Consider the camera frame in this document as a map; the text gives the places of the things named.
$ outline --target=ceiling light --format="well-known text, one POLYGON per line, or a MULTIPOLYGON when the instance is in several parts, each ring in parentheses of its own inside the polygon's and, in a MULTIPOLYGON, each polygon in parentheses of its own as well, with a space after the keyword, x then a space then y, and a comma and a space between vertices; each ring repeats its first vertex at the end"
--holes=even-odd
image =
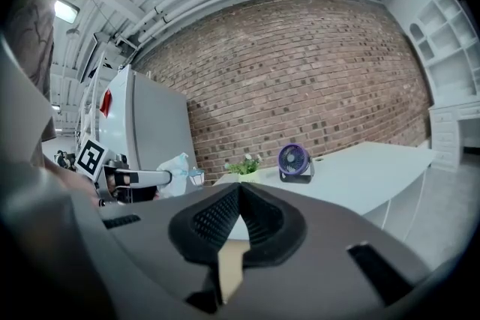
POLYGON ((66 0, 57 0, 55 2, 55 16, 64 20, 67 23, 72 24, 80 9, 66 0))
POLYGON ((69 40, 76 40, 80 37, 80 31, 76 28, 70 28, 66 35, 69 40))

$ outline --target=white cabinet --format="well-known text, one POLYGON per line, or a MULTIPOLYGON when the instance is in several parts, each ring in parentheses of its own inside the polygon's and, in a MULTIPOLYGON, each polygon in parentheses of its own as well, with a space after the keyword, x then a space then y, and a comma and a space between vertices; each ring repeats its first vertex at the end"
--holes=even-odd
POLYGON ((436 151, 432 167, 449 171, 457 169, 464 149, 459 122, 475 118, 480 118, 480 100, 430 108, 432 149, 436 151))

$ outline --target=white table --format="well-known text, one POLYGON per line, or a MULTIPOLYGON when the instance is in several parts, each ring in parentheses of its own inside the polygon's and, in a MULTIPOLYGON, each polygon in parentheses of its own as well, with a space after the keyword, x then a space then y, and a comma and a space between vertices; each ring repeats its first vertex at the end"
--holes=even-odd
MULTIPOLYGON (((259 170, 259 182, 341 205, 362 216, 370 215, 369 219, 374 222, 376 220, 372 217, 382 216, 381 227, 385 228, 393 198, 409 189, 414 181, 418 180, 418 185, 421 186, 418 198, 413 204, 414 208, 410 210, 412 211, 411 220, 407 220, 403 236, 406 238, 422 199, 425 170, 434 157, 435 151, 429 149, 364 142, 314 159, 315 176, 309 184, 282 182, 277 167, 259 170), (379 215, 375 210, 383 205, 386 205, 385 213, 379 215)), ((237 175, 224 175, 215 184, 232 183, 236 179, 237 175)), ((399 214, 403 214, 404 208, 405 202, 402 202, 402 206, 397 209, 399 214)), ((243 220, 236 223, 229 238, 248 239, 243 220)))

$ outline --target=red object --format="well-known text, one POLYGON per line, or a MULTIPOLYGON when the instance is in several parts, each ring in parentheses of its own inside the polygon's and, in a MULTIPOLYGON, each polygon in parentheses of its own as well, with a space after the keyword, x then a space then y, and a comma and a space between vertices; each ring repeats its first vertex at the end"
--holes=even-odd
POLYGON ((107 89, 105 95, 103 96, 102 105, 100 106, 100 112, 102 112, 105 117, 108 117, 110 104, 112 104, 112 92, 107 89))

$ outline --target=desk fan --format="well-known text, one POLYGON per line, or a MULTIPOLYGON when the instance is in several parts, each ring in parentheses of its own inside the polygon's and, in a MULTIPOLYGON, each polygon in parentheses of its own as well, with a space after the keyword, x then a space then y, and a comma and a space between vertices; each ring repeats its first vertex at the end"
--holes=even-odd
POLYGON ((280 180, 285 183, 308 184, 314 176, 314 163, 308 152, 298 144, 285 145, 278 154, 280 180))

